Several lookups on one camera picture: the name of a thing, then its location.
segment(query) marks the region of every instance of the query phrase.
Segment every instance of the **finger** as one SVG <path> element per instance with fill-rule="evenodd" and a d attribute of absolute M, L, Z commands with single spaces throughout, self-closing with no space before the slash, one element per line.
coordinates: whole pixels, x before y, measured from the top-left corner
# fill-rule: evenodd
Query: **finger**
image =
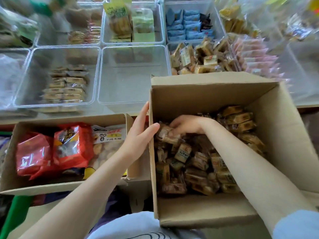
<path fill-rule="evenodd" d="M 160 124 L 154 123 L 150 125 L 148 128 L 146 128 L 145 131 L 139 135 L 139 137 L 141 137 L 141 139 L 145 143 L 148 143 L 152 139 L 152 137 L 157 133 L 159 128 L 160 128 Z"/>
<path fill-rule="evenodd" d="M 180 135 L 180 134 L 184 134 L 184 133 L 187 133 L 187 124 L 183 123 L 181 125 L 179 125 L 177 128 L 171 130 L 168 135 L 170 137 L 174 137 L 174 136 L 177 136 L 177 135 Z"/>
<path fill-rule="evenodd" d="M 171 124 L 169 125 L 170 127 L 177 127 L 179 126 L 183 121 L 185 120 L 185 116 L 181 115 L 178 118 L 175 118 Z"/>
<path fill-rule="evenodd" d="M 134 132 L 136 133 L 136 135 L 139 135 L 144 131 L 145 119 L 146 119 L 146 114 L 149 109 L 149 106 L 150 104 L 147 101 L 134 121 L 133 126 L 135 130 Z"/>

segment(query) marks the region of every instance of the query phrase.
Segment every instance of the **hand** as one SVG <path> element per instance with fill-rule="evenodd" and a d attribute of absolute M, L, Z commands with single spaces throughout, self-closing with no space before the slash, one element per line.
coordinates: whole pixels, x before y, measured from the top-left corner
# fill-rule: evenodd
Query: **hand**
<path fill-rule="evenodd" d="M 146 102 L 143 106 L 140 114 L 136 117 L 133 126 L 127 134 L 124 144 L 121 146 L 121 151 L 128 155 L 131 162 L 134 162 L 142 155 L 146 146 L 160 128 L 158 123 L 154 123 L 144 131 L 145 118 L 149 105 L 149 102 Z"/>
<path fill-rule="evenodd" d="M 212 122 L 213 120 L 206 117 L 191 116 L 191 115 L 181 115 L 169 125 L 174 128 L 168 133 L 169 136 L 177 136 L 179 134 L 185 133 L 198 133 L 204 134 L 203 129 L 206 123 Z"/>

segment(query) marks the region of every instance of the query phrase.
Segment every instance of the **cardboard box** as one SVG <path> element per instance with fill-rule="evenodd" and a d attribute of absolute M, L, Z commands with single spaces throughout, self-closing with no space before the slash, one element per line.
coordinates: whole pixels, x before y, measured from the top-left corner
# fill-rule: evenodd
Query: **cardboard box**
<path fill-rule="evenodd" d="M 267 158 L 300 190 L 319 193 L 319 161 L 284 83 L 245 72 L 152 78 L 150 124 L 182 114 L 207 113 L 229 105 L 253 112 Z M 160 198 L 156 192 L 154 140 L 150 142 L 154 216 L 162 226 L 219 227 L 258 215 L 243 194 Z"/>
<path fill-rule="evenodd" d="M 21 177 L 16 172 L 16 147 L 21 137 L 28 131 L 42 132 L 52 135 L 59 131 L 59 124 L 85 122 L 90 125 L 111 126 L 126 124 L 126 131 L 129 132 L 133 125 L 133 118 L 127 114 L 57 118 L 47 120 L 37 120 L 29 122 L 19 122 L 16 124 L 12 139 L 5 157 L 3 172 L 0 178 L 0 194 L 12 195 L 37 195 L 52 192 L 71 191 L 77 188 L 82 182 L 83 176 L 63 176 L 57 179 L 38 178 L 28 180 L 28 177 Z M 127 176 L 122 177 L 118 185 L 126 185 L 127 181 L 140 175 L 140 161 L 134 162 L 127 170 Z"/>

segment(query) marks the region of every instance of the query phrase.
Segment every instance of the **red plastic package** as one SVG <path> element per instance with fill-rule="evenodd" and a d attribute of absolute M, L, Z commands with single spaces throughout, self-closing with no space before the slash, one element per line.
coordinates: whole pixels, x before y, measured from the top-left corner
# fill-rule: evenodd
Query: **red plastic package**
<path fill-rule="evenodd" d="M 84 123 L 60 127 L 54 134 L 54 163 L 62 170 L 87 167 L 94 156 L 92 128 Z"/>
<path fill-rule="evenodd" d="M 52 163 L 53 138 L 30 132 L 19 143 L 16 152 L 17 174 L 35 179 L 47 171 L 59 170 Z"/>

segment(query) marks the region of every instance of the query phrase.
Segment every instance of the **light blue sleeve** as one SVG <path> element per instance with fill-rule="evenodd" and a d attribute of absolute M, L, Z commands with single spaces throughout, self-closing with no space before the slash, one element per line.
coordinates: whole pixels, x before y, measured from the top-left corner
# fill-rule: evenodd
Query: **light blue sleeve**
<path fill-rule="evenodd" d="M 299 210 L 282 218 L 275 226 L 273 239 L 318 239 L 319 213 Z"/>

